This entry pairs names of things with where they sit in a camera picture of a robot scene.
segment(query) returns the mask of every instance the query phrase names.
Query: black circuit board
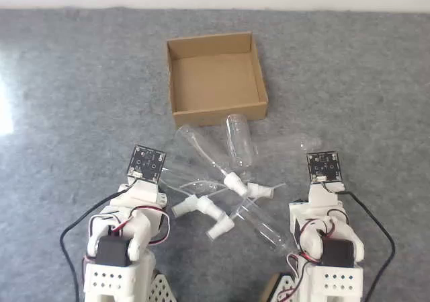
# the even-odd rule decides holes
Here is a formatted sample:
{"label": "black circuit board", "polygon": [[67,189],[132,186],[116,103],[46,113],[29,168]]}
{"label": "black circuit board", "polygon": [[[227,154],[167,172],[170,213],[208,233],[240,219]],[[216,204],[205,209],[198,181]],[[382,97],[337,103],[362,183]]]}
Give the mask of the black circuit board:
{"label": "black circuit board", "polygon": [[310,183],[341,182],[342,173],[337,151],[308,153],[308,169]]}
{"label": "black circuit board", "polygon": [[158,184],[166,153],[136,145],[127,169],[127,176]]}

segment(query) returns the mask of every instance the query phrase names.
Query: white plastic cap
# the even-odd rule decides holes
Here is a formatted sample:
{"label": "white plastic cap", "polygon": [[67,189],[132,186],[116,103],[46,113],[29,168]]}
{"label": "white plastic cap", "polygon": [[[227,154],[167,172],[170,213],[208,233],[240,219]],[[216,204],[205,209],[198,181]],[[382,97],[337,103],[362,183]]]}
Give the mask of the white plastic cap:
{"label": "white plastic cap", "polygon": [[257,183],[248,183],[248,195],[250,198],[273,198],[273,187],[260,186]]}
{"label": "white plastic cap", "polygon": [[224,213],[220,220],[218,220],[217,223],[206,232],[206,235],[208,235],[211,240],[215,240],[223,233],[231,230],[233,227],[233,220],[231,220],[231,218],[226,213]]}
{"label": "white plastic cap", "polygon": [[248,193],[248,188],[243,184],[241,178],[234,172],[230,172],[224,179],[224,184],[232,191],[235,191],[239,196],[245,196]]}
{"label": "white plastic cap", "polygon": [[178,218],[186,213],[195,211],[198,200],[199,199],[197,198],[197,196],[195,196],[195,194],[187,197],[184,201],[176,204],[175,206],[172,206],[173,214],[176,218]]}
{"label": "white plastic cap", "polygon": [[207,196],[201,196],[198,199],[196,208],[216,221],[224,214],[224,211],[218,208]]}

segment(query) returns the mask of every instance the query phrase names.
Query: electronic component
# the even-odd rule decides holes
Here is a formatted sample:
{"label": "electronic component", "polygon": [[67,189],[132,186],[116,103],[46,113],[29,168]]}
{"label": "electronic component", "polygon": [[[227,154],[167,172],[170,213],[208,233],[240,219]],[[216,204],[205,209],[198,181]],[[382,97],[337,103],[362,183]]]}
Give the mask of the electronic component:
{"label": "electronic component", "polygon": [[128,245],[131,239],[118,236],[103,236],[100,238],[95,256],[98,265],[126,267],[131,264],[128,257]]}
{"label": "electronic component", "polygon": [[311,184],[342,181],[337,151],[309,153],[306,156]]}
{"label": "electronic component", "polygon": [[136,145],[128,165],[127,176],[157,184],[165,158],[166,153],[162,151]]}
{"label": "electronic component", "polygon": [[322,266],[354,267],[354,244],[344,239],[322,237]]}

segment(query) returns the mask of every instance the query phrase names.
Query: clear plastic vial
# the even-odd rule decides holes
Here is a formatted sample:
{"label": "clear plastic vial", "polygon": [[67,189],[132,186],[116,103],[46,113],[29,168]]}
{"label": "clear plastic vial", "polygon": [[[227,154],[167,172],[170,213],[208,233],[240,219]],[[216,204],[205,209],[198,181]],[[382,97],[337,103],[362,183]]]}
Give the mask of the clear plastic vial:
{"label": "clear plastic vial", "polygon": [[226,119],[227,145],[235,168],[244,170],[255,159],[255,146],[251,140],[247,117],[243,114],[231,114]]}
{"label": "clear plastic vial", "polygon": [[198,159],[211,167],[211,172],[217,180],[223,180],[232,172],[228,156],[210,138],[203,136],[194,127],[187,124],[181,126],[175,134],[175,140],[181,142],[179,139],[184,139],[193,147]]}
{"label": "clear plastic vial", "polygon": [[205,171],[179,157],[166,162],[161,180],[172,188],[182,188],[190,194],[207,194],[218,189],[218,184]]}
{"label": "clear plastic vial", "polygon": [[290,250],[287,236],[277,226],[276,221],[248,198],[242,201],[230,218],[232,220],[239,218],[246,221],[248,225],[254,228],[272,246],[277,254],[283,256]]}

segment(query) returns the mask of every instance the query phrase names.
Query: cardboard box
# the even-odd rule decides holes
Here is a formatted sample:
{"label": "cardboard box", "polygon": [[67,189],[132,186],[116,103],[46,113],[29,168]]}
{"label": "cardboard box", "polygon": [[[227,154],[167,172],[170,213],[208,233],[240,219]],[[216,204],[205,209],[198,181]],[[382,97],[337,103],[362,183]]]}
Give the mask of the cardboard box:
{"label": "cardboard box", "polygon": [[178,127],[222,124],[233,113],[265,118],[267,93],[252,33],[169,40],[167,56]]}

